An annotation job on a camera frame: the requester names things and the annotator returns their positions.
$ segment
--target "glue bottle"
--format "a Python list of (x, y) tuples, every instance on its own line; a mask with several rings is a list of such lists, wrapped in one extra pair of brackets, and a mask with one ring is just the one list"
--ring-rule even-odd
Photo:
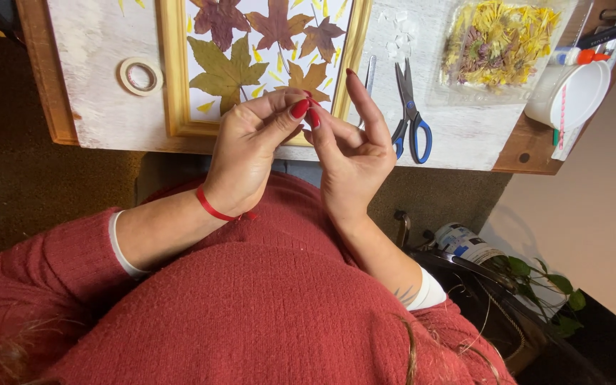
[(577, 47), (555, 48), (548, 60), (549, 65), (575, 66), (590, 65), (592, 62), (607, 60), (610, 56), (595, 53), (593, 49), (581, 49)]

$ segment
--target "blue scissor handle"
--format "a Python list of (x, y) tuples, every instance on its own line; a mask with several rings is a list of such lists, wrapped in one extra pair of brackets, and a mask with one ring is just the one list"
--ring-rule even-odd
[[(417, 148), (417, 131), (420, 127), (424, 130), (424, 135), (426, 136), (424, 154), (422, 157), (420, 157), (420, 149)], [(422, 119), (419, 112), (415, 115), (415, 121), (410, 128), (410, 150), (413, 153), (413, 160), (415, 160), (415, 163), (417, 164), (423, 164), (426, 162), (429, 159), (429, 154), (432, 152), (432, 130)]]
[(403, 155), (403, 137), (405, 136), (405, 130), (407, 128), (408, 120), (402, 119), (398, 123), (396, 131), (394, 131), (394, 135), (391, 137), (391, 144), (396, 146), (396, 159), (400, 159), (400, 156)]

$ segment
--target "hand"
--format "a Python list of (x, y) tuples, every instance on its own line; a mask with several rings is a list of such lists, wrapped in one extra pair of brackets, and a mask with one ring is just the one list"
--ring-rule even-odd
[(309, 107), (295, 88), (269, 92), (225, 114), (203, 184), (208, 202), (222, 214), (239, 216), (258, 204), (265, 191), (272, 153), (301, 132)]
[(355, 73), (347, 73), (346, 88), (365, 131), (313, 103), (307, 119), (313, 131), (304, 132), (320, 158), (322, 203), (337, 227), (366, 219), (368, 204), (396, 165), (384, 116)]

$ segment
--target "tattoo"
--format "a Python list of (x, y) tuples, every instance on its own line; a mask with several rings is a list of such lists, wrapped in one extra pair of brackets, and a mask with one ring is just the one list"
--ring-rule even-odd
[(398, 301), (400, 301), (405, 307), (408, 307), (411, 303), (413, 303), (415, 298), (417, 298), (417, 293), (420, 292), (420, 290), (418, 289), (415, 293), (412, 293), (408, 296), (408, 293), (413, 290), (413, 286), (410, 286), (408, 290), (406, 290), (405, 293), (401, 295), (398, 295), (399, 290), (400, 288), (397, 288), (394, 292), (394, 295), (398, 298)]

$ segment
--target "scissors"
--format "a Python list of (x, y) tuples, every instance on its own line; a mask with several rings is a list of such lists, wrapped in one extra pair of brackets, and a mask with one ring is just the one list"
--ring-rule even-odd
[[(413, 160), (415, 163), (423, 164), (429, 159), (429, 154), (432, 152), (432, 130), (420, 116), (417, 107), (415, 107), (415, 100), (413, 100), (413, 80), (410, 74), (410, 60), (405, 60), (405, 76), (400, 70), (400, 65), (396, 63), (396, 81), (398, 82), (400, 100), (403, 103), (403, 119), (398, 123), (396, 131), (394, 131), (394, 135), (391, 137), (391, 144), (396, 146), (396, 158), (400, 159), (400, 156), (403, 154), (405, 132), (410, 122), (410, 151), (413, 153)], [(417, 133), (420, 128), (424, 130), (424, 135), (426, 136), (426, 144), (422, 156), (420, 156), (420, 149), (417, 145)]]

